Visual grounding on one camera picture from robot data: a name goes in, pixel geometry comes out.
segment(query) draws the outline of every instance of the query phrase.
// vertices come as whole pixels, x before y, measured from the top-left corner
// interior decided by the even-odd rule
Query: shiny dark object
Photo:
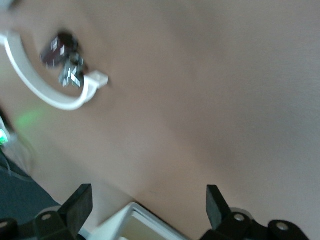
[[[91,184],[82,184],[58,211],[46,211],[26,224],[0,219],[0,240],[76,240],[93,209]]]
[[[70,84],[80,88],[84,83],[85,61],[77,52],[71,53],[65,60],[62,72],[59,76],[59,83],[66,87]]]
[[[59,32],[40,54],[40,60],[47,68],[64,63],[78,48],[78,41],[68,32]]]
[[[273,220],[265,227],[243,212],[232,212],[216,185],[207,186],[206,212],[212,230],[200,240],[309,240],[291,222]]]

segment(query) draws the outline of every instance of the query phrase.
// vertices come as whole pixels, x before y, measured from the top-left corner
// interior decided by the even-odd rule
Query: white container
[[[130,203],[100,227],[88,240],[188,240],[137,203]]]

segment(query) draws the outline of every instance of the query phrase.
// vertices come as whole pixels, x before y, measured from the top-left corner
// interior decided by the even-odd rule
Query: dark gray fabric
[[[9,160],[9,164],[12,171],[25,175],[12,161]],[[14,218],[21,225],[32,220],[43,209],[58,205],[35,181],[23,181],[3,171],[7,164],[1,151],[0,167],[0,219]]]

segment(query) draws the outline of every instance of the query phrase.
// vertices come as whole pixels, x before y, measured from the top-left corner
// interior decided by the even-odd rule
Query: dark red bottle
[[[68,32],[59,32],[49,45],[41,52],[40,60],[47,68],[57,67],[78,48],[78,41]]]

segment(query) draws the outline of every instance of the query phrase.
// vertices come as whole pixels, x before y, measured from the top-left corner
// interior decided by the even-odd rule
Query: white plastic hook
[[[49,86],[32,66],[21,37],[13,31],[0,32],[0,44],[5,47],[10,62],[27,87],[47,104],[62,110],[76,110],[90,101],[97,89],[108,84],[108,76],[99,71],[84,75],[84,84],[78,98],[67,96]]]

